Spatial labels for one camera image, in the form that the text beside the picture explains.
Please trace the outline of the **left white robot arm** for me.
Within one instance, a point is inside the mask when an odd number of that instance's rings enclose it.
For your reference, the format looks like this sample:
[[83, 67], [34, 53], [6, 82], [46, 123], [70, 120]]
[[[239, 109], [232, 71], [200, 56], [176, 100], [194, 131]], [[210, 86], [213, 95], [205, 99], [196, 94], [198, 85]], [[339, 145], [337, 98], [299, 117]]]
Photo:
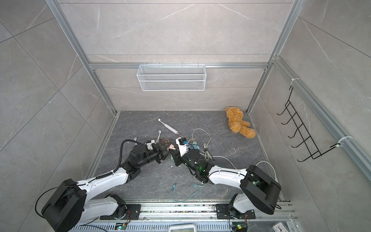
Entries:
[[104, 199], [95, 197], [119, 185], [134, 180], [141, 167], [153, 161], [160, 163], [169, 154], [172, 145], [167, 143], [140, 143], [135, 141], [129, 155], [123, 160], [120, 149], [118, 165], [115, 169], [90, 179], [73, 181], [68, 179], [54, 187], [54, 194], [42, 208], [38, 216], [45, 219], [55, 232], [68, 232], [81, 221], [109, 216], [122, 218], [127, 211], [126, 203], [116, 194]]

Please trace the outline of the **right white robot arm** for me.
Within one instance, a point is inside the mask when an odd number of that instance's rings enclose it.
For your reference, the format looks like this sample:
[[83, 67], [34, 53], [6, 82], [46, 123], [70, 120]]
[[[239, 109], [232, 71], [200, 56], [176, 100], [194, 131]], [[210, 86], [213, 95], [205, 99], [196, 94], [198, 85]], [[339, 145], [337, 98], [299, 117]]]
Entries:
[[184, 164], [200, 182], [240, 189], [242, 193], [234, 195], [230, 202], [232, 212], [243, 214], [258, 209], [272, 215], [279, 208], [281, 185], [256, 165], [249, 165], [247, 169], [229, 169], [207, 161], [198, 149], [190, 149], [183, 155], [176, 149], [168, 151], [176, 166]]

